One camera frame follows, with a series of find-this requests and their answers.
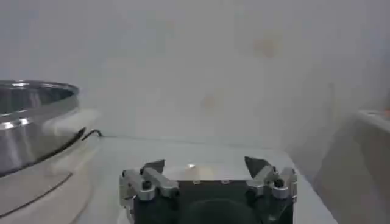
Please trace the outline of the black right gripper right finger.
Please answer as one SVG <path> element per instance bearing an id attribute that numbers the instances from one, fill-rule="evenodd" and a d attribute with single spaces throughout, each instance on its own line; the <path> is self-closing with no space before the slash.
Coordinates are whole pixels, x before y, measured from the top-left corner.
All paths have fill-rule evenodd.
<path id="1" fill-rule="evenodd" d="M 277 168 L 265 159 L 244 157 L 244 162 L 251 175 L 246 181 L 247 187 L 252 190 L 256 197 L 266 195 L 266 191 L 277 200 L 291 198 L 297 200 L 298 177 L 295 169 L 285 167 L 280 173 Z"/>

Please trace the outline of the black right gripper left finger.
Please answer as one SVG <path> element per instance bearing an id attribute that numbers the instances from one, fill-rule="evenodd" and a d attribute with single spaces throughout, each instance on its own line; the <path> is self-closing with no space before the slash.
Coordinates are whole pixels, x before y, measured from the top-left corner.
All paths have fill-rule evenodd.
<path id="1" fill-rule="evenodd" d="M 137 198 L 151 201 L 157 196 L 176 198 L 179 182 L 166 178 L 162 173 L 165 160 L 146 163 L 140 170 L 123 170 L 119 177 L 119 196 L 122 201 Z"/>

